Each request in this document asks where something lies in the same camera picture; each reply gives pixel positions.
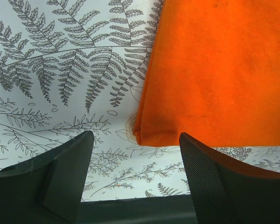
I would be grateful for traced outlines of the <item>orange t-shirt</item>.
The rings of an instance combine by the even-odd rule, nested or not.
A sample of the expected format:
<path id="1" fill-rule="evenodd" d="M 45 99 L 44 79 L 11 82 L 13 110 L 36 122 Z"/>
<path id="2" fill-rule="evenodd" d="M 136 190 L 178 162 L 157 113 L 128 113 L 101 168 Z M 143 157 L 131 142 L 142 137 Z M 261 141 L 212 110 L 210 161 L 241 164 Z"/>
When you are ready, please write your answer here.
<path id="1" fill-rule="evenodd" d="M 139 145 L 280 146 L 280 0 L 164 2 L 133 128 Z"/>

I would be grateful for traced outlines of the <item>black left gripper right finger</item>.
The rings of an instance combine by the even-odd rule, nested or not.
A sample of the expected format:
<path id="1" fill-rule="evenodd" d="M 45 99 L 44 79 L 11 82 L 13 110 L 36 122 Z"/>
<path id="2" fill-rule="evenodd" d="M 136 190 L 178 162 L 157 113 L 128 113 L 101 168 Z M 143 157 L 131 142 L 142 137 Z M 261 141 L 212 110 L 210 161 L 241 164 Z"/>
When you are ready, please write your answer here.
<path id="1" fill-rule="evenodd" d="M 200 224 L 280 224 L 280 173 L 179 138 L 196 218 Z"/>

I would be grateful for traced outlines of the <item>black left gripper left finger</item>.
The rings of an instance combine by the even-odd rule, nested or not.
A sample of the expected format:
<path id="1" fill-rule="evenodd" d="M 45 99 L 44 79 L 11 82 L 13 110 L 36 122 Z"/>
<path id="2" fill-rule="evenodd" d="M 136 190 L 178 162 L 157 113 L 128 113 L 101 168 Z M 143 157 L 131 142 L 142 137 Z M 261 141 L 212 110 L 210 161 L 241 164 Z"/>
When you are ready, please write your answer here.
<path id="1" fill-rule="evenodd" d="M 85 131 L 0 171 L 0 224 L 74 224 L 94 134 Z"/>

